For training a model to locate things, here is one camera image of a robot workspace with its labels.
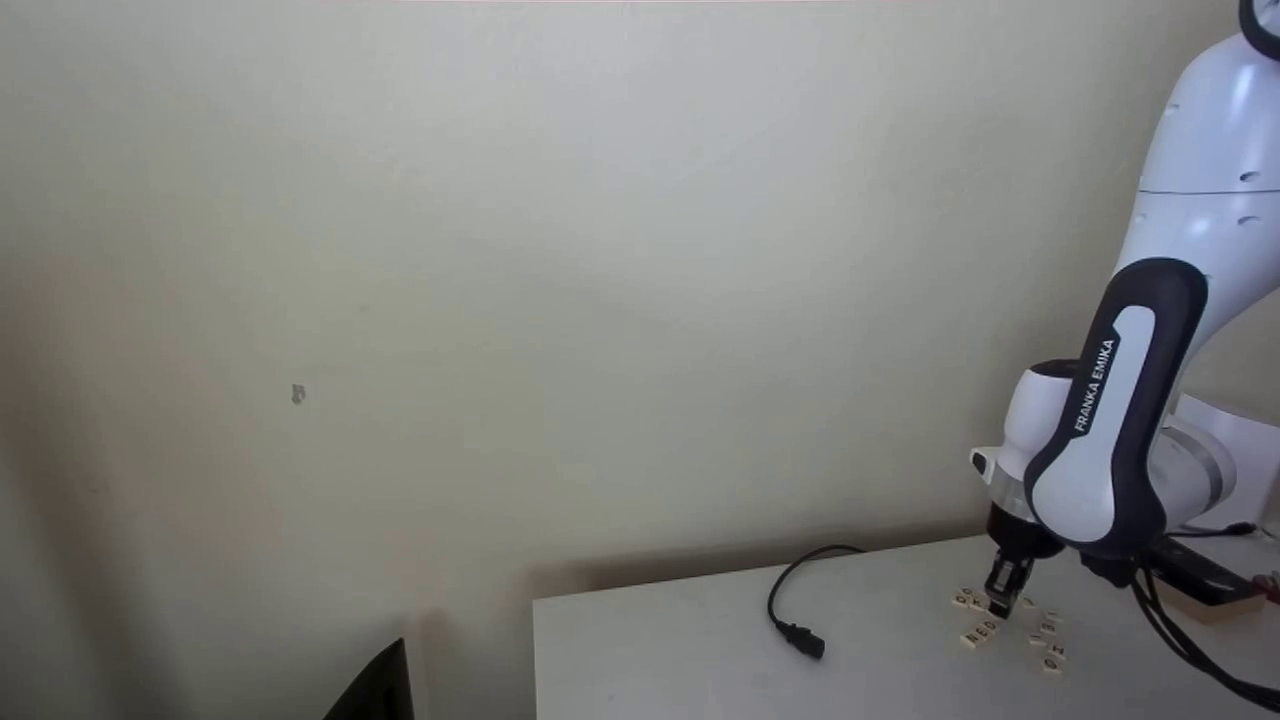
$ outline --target beige wall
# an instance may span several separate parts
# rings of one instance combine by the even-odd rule
[[[975,526],[1227,14],[0,0],[0,715],[316,715],[406,627],[516,720],[531,590]]]

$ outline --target cable connector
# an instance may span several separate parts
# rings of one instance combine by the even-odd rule
[[[829,650],[829,639],[821,639],[821,635],[811,635],[811,627],[804,627],[804,625],[776,625],[776,632],[799,650],[799,656],[808,656],[808,659],[826,659],[826,650]]]

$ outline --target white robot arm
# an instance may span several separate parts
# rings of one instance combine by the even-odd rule
[[[1147,473],[1166,405],[1195,348],[1275,285],[1280,57],[1231,34],[1180,74],[1158,127],[1082,372],[1026,477],[1046,526],[1140,550],[1189,519],[1202,486]]]
[[[1195,425],[1172,398],[1195,348],[1273,289],[1280,0],[1242,0],[1242,34],[1189,62],[1166,106],[1084,351],[1034,369],[1005,446],[972,455],[996,492],[992,610],[1008,610],[1037,555],[1074,542],[1140,559],[1170,526],[1238,492],[1242,446],[1211,431],[1225,420],[1202,410]]]

